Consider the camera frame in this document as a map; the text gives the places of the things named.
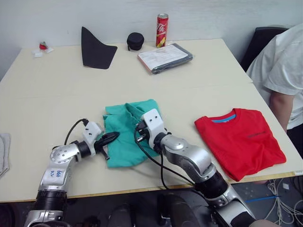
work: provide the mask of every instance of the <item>red can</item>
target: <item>red can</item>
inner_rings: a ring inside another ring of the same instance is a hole
[[[157,48],[165,46],[168,22],[169,22],[169,16],[166,13],[158,14],[157,35],[156,35]]]

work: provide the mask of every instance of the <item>person's arm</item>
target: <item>person's arm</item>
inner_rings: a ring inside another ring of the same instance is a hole
[[[293,109],[294,96],[272,91],[269,108],[276,116],[282,128],[286,131],[290,114]]]

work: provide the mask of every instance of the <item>black chair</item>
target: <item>black chair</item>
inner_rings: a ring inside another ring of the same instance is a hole
[[[255,34],[247,48],[247,51],[240,63],[244,71],[247,71],[250,64],[255,60],[263,48],[272,40],[276,35],[286,31],[287,28],[282,27],[257,27]]]

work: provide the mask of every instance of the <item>red t-shirt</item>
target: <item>red t-shirt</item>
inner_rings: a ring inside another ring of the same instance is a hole
[[[233,109],[221,117],[201,117],[195,125],[225,173],[235,181],[286,162],[260,111]]]

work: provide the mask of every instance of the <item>gray cloth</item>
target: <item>gray cloth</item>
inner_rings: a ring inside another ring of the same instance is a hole
[[[0,133],[0,178],[9,170],[10,135]]]

